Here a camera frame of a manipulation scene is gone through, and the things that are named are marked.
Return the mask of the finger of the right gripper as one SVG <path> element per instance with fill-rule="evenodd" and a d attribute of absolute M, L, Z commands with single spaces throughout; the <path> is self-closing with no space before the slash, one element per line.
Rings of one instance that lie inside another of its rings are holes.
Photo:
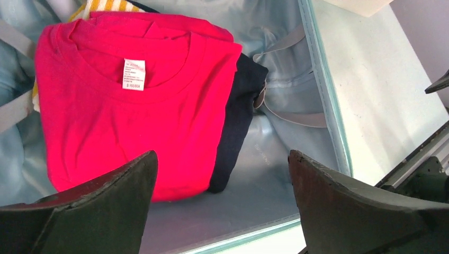
<path fill-rule="evenodd" d="M 426 94 L 434 93 L 439 90 L 448 88 L 449 70 L 437 81 L 433 82 L 429 87 L 425 89 Z"/>

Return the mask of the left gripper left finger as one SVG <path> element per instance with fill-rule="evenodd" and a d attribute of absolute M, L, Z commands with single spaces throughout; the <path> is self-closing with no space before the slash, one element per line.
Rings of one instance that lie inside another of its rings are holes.
<path fill-rule="evenodd" d="M 1 207 L 1 253 L 138 253 L 157 168 L 149 151 L 74 188 Z"/>

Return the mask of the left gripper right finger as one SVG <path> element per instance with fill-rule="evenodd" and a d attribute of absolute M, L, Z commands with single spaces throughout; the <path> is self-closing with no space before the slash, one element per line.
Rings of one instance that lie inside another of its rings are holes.
<path fill-rule="evenodd" d="M 396 194 L 288 157 L 304 253 L 448 253 L 448 205 Z"/>

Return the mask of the light blue ribbed suitcase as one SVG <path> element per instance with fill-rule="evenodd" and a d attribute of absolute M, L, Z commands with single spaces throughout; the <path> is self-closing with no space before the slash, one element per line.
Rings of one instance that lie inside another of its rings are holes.
<path fill-rule="evenodd" d="M 86 1 L 1 1 L 1 20 L 35 41 L 42 29 L 68 21 Z M 312 28 L 310 1 L 136 1 L 161 13 L 183 14 L 229 30 L 248 57 L 268 50 L 298 25 Z M 326 89 L 311 39 L 268 53 L 256 62 L 269 69 L 265 103 L 250 124 L 226 189 L 172 203 L 151 204 L 139 253 L 215 253 L 299 225 L 288 173 L 288 151 L 300 150 L 351 175 L 341 138 L 275 116 L 326 113 Z M 1 42 L 1 106 L 34 82 L 33 61 Z M 1 134 L 1 205 L 31 203 L 56 193 L 46 169 L 40 114 L 33 112 Z"/>

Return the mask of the red garment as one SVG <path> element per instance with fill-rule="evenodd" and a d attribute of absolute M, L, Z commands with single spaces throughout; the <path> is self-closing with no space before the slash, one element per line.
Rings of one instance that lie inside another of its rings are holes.
<path fill-rule="evenodd" d="M 180 19 L 96 12 L 43 29 L 35 74 L 57 191 L 147 151 L 158 161 L 154 202 L 209 188 L 242 47 L 205 20 Z"/>

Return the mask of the yellow white striped garment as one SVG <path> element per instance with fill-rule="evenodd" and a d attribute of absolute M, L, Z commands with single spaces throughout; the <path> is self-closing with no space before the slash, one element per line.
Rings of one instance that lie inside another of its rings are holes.
<path fill-rule="evenodd" d="M 44 94 L 45 88 L 43 75 L 46 73 L 45 67 L 56 66 L 57 70 L 62 70 L 65 65 L 64 50 L 60 50 L 60 44 L 65 46 L 68 42 L 67 36 L 70 34 L 77 20 L 87 19 L 92 12 L 155 12 L 146 6 L 139 7 L 137 3 L 130 1 L 85 1 L 81 7 L 66 21 L 50 25 L 44 28 L 38 39 L 38 55 L 35 61 L 37 77 L 32 89 L 33 109 L 39 113 L 45 110 L 45 101 L 50 98 Z"/>

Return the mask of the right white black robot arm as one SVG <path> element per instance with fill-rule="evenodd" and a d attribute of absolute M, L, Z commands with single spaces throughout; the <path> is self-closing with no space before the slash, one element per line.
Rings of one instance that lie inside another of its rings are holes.
<path fill-rule="evenodd" d="M 406 156 L 376 187 L 404 196 L 448 203 L 448 122 Z"/>

